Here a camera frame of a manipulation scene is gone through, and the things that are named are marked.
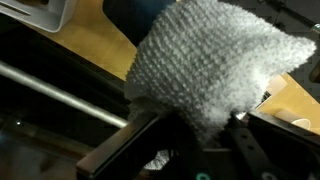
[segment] metal rod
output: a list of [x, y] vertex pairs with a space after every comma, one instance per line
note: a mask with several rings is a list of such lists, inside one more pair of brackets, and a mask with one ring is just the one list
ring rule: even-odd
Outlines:
[[122, 128], [127, 125], [126, 120], [2, 61], [0, 61], [0, 74], [116, 127]]

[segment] wooden table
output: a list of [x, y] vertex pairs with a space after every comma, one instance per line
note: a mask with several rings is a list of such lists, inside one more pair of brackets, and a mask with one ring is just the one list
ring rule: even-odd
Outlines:
[[78, 0], [73, 18], [59, 33], [33, 29], [124, 80], [136, 48], [103, 14], [102, 3]]
[[[59, 33], [37, 31], [124, 80], [136, 48], [105, 17], [102, 2], [78, 0], [73, 19]], [[282, 77], [287, 81], [287, 86], [259, 110], [271, 115], [280, 109], [291, 110], [309, 119], [311, 130], [320, 134], [320, 104], [289, 75]]]

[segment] white object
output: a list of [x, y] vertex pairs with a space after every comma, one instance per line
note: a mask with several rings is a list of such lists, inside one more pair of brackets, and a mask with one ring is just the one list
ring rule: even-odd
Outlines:
[[49, 0], [47, 5], [31, 5], [23, 3], [23, 0], [0, 0], [0, 13], [55, 33], [71, 19], [76, 2], [77, 0]]
[[310, 130], [311, 122], [308, 119], [301, 118], [300, 116], [290, 112], [289, 110], [283, 109], [275, 114], [275, 117], [294, 124], [298, 127]]
[[175, 111], [205, 147], [231, 113], [255, 108], [270, 80], [306, 63], [315, 50], [314, 42], [240, 7], [182, 0], [162, 11], [138, 46], [126, 76], [128, 120], [143, 111]]

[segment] gray knit cloth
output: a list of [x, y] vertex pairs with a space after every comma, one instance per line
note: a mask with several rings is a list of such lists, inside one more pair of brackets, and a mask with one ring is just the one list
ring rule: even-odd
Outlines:
[[138, 47], [125, 84], [132, 101], [129, 120], [145, 110], [175, 111], [204, 143], [223, 129], [231, 112], [256, 107], [274, 76], [299, 67], [315, 49], [314, 42], [289, 36], [237, 6], [175, 3]]

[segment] screw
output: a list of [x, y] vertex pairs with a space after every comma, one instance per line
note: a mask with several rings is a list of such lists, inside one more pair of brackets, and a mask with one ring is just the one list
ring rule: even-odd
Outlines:
[[197, 174], [197, 180], [211, 180], [210, 176], [206, 173]]
[[316, 24], [311, 28], [312, 32], [320, 34], [320, 24]]
[[269, 172], [264, 172], [261, 175], [262, 180], [277, 180], [277, 177]]

